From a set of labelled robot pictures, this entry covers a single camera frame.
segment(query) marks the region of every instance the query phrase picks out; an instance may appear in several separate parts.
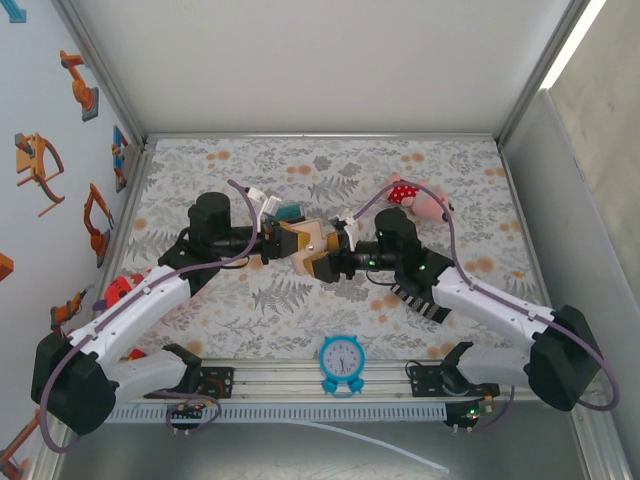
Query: table surface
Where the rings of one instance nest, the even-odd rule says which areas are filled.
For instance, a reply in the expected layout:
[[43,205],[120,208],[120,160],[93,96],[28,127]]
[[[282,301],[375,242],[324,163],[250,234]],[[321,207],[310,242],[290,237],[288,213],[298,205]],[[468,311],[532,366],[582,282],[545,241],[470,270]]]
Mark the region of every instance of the table surface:
[[173,437],[163,425],[103,425],[67,454],[59,479],[427,480],[584,478],[571,417],[517,402],[483,433],[452,434],[441,423],[339,423],[406,449],[435,469],[379,446],[297,425],[217,425]]
[[[232,224],[248,225],[246,205],[226,180],[237,180],[307,218],[356,211],[393,172],[440,186],[455,208],[458,253],[464,267],[515,296],[540,301],[505,171],[493,141],[164,139],[158,141],[128,239],[122,272],[152,267],[188,225],[197,196],[222,191]],[[359,223],[373,239],[379,201]],[[416,220],[424,244],[448,255],[445,224]],[[388,272],[374,275],[388,279]],[[203,358],[313,359],[327,335],[357,335],[370,359],[439,359],[459,341],[508,345],[475,321],[451,313],[438,325],[411,312],[388,287],[358,274],[322,284],[297,276],[289,260],[263,267],[252,258],[221,272],[189,302],[175,308],[140,340],[147,353],[179,343]]]

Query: clock face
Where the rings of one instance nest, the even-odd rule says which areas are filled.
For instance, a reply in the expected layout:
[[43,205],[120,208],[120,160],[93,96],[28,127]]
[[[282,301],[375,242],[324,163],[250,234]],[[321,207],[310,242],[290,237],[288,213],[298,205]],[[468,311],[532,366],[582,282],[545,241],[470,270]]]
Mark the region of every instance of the clock face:
[[358,347],[352,342],[336,340],[325,348],[322,361],[330,375],[346,378],[358,371],[363,358]]

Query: red toy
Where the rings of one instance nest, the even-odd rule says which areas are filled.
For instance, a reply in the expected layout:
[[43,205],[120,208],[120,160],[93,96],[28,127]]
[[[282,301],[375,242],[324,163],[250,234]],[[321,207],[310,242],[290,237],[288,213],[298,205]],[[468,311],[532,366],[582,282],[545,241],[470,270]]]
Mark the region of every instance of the red toy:
[[[391,179],[387,182],[387,185],[392,185],[396,182],[404,182],[400,174],[394,173],[391,175]],[[426,186],[428,180],[422,180],[417,182],[419,185]],[[440,187],[432,187],[430,190],[440,197],[440,200],[448,207],[449,213],[453,212],[453,206],[449,203],[447,195]],[[428,220],[435,220],[440,222],[446,222],[446,214],[442,211],[442,207],[431,197],[429,194],[419,190],[416,187],[398,186],[391,190],[387,197],[392,203],[396,203],[400,206],[408,208],[414,215],[426,218]]]

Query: gray wall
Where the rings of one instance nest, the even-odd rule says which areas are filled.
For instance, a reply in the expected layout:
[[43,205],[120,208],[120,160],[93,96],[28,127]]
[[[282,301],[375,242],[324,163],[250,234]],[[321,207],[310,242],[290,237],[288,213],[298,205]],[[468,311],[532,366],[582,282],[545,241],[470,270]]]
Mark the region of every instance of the gray wall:
[[640,301],[640,2],[608,0],[551,96]]
[[640,475],[640,309],[546,90],[529,106],[503,155],[552,304],[585,314],[620,382],[622,400],[613,417],[629,464]]

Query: cable clip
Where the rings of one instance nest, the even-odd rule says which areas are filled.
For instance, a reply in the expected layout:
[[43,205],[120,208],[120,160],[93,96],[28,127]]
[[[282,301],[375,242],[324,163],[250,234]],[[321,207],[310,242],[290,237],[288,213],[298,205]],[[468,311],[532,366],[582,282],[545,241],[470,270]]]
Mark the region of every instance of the cable clip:
[[360,239],[360,229],[358,228],[358,222],[353,218],[353,214],[349,210],[342,212],[342,215],[338,217],[337,225],[347,234],[349,239],[349,250],[354,252],[356,250],[356,243]]
[[469,275],[469,290],[472,292],[476,289],[476,282],[474,280],[475,279]]
[[258,233],[262,230],[262,215],[274,216],[280,208],[282,199],[271,195],[267,197],[266,193],[257,188],[249,187],[247,196],[256,202],[259,202],[260,210],[258,210]]

